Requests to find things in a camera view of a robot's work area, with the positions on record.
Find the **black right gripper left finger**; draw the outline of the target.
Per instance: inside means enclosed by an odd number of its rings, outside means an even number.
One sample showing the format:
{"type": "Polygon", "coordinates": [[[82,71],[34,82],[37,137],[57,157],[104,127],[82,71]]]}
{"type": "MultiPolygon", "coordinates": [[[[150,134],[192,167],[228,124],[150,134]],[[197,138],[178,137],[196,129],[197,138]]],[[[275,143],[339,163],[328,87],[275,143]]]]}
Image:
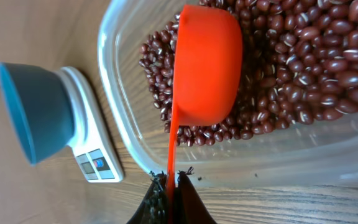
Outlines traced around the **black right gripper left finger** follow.
{"type": "Polygon", "coordinates": [[[137,210],[127,224],[166,224],[167,223],[167,195],[165,193],[167,175],[151,171],[151,185],[145,193],[137,210]]]}

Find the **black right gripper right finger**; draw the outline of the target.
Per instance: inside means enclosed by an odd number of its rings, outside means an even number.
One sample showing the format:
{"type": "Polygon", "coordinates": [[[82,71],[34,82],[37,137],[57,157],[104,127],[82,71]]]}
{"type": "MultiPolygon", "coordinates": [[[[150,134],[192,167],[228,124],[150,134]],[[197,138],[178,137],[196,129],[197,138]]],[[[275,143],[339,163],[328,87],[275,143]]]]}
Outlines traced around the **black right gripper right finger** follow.
{"type": "Polygon", "coordinates": [[[178,173],[178,187],[175,189],[174,223],[217,224],[191,183],[189,175],[192,174],[193,167],[178,173]]]}

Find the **white digital kitchen scale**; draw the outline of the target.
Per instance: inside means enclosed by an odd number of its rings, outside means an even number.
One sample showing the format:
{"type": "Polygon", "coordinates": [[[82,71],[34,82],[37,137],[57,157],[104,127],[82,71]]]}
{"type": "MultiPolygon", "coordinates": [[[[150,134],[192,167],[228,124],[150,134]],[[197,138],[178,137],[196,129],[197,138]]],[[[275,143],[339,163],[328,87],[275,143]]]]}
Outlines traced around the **white digital kitchen scale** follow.
{"type": "Polygon", "coordinates": [[[90,84],[74,67],[62,67],[56,74],[67,90],[75,121],[67,145],[85,179],[91,183],[122,181],[124,172],[90,84]]]}

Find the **red plastic measuring scoop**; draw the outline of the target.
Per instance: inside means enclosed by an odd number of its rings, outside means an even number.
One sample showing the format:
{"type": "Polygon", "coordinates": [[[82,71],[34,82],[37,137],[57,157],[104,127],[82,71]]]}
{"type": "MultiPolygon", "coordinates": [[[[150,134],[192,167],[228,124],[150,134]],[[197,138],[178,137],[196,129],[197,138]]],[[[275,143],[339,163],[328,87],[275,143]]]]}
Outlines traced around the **red plastic measuring scoop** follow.
{"type": "Polygon", "coordinates": [[[174,200],[177,131],[211,126],[231,111],[242,69],[242,32],[232,14],[186,4],[180,13],[167,159],[167,197],[174,200]]]}

